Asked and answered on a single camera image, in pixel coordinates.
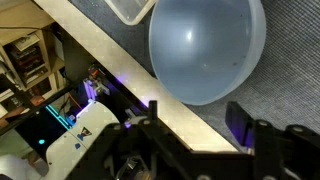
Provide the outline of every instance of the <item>blue led light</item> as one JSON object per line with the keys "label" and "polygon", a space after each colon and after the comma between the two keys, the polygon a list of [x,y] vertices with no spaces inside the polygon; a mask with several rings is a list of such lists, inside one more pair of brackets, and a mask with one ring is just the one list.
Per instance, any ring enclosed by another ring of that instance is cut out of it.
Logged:
{"label": "blue led light", "polygon": [[88,104],[93,103],[94,100],[93,99],[88,99]]}
{"label": "blue led light", "polygon": [[59,118],[62,122],[64,122],[67,126],[69,126],[68,122],[65,119],[63,119],[63,117],[61,117],[59,113],[51,105],[48,105],[48,107],[52,110],[52,112],[56,114],[57,118]]}
{"label": "blue led light", "polygon": [[44,139],[40,139],[39,140],[39,144],[44,144],[45,143],[45,140]]}
{"label": "blue led light", "polygon": [[69,124],[71,124],[71,126],[74,126],[75,122],[72,121],[70,117],[66,116],[66,120],[68,121]]}

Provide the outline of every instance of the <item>plastic container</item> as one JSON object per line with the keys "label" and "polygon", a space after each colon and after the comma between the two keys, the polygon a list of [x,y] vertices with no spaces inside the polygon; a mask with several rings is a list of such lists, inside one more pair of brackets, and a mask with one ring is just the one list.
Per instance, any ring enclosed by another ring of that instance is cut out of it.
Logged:
{"label": "plastic container", "polygon": [[147,14],[156,0],[105,0],[121,21],[136,25]]}
{"label": "plastic container", "polygon": [[183,103],[204,105],[237,88],[266,38],[259,0],[159,0],[149,48],[160,83]]}

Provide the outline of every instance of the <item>white robot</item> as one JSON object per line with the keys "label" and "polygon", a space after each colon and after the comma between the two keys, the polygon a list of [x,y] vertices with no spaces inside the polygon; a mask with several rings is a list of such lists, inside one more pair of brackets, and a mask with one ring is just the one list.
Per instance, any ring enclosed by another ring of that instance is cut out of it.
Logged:
{"label": "white robot", "polygon": [[73,170],[102,130],[119,123],[103,104],[91,101],[77,115],[76,124],[49,146],[46,152],[49,172],[42,177],[26,161],[6,155],[0,157],[0,179],[63,180]]}

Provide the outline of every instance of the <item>gray carpet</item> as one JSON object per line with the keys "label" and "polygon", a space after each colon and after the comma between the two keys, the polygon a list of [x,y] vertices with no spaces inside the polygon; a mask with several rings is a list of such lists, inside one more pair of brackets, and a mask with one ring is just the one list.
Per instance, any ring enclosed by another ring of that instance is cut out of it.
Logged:
{"label": "gray carpet", "polygon": [[[137,26],[126,26],[104,0],[70,1],[153,75],[147,39],[150,16]],[[254,72],[226,97],[205,106],[188,106],[232,143],[224,123],[228,101],[239,102],[253,118],[278,128],[302,124],[320,133],[320,1],[262,3],[267,40]]]}

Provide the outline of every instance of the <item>wire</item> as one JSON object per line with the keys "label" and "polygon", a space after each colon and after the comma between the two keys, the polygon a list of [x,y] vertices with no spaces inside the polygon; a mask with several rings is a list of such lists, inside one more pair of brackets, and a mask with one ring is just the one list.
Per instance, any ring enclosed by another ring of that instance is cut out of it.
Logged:
{"label": "wire", "polygon": [[[66,81],[66,78],[63,78],[63,87],[65,86],[65,81]],[[66,94],[63,95],[63,101],[66,99]],[[66,119],[66,105],[67,105],[67,101],[65,102],[65,106],[63,107],[63,117]]]}
{"label": "wire", "polygon": [[63,95],[63,102],[64,102],[64,103],[61,105],[61,107],[60,107],[60,109],[59,109],[59,111],[58,111],[59,114],[60,114],[61,110],[64,110],[64,109],[65,109],[65,107],[66,107],[69,99],[70,99],[70,98],[68,97],[67,100],[66,100],[65,95]]}
{"label": "wire", "polygon": [[74,98],[72,97],[72,95],[69,93],[69,97],[71,98],[71,100],[80,108],[82,109],[82,107],[77,103],[76,100],[74,100]]}
{"label": "wire", "polygon": [[37,29],[37,30],[44,30],[44,31],[50,31],[53,32],[52,30],[48,29],[43,29],[43,28],[37,28],[37,27],[6,27],[6,26],[0,26],[0,29]]}

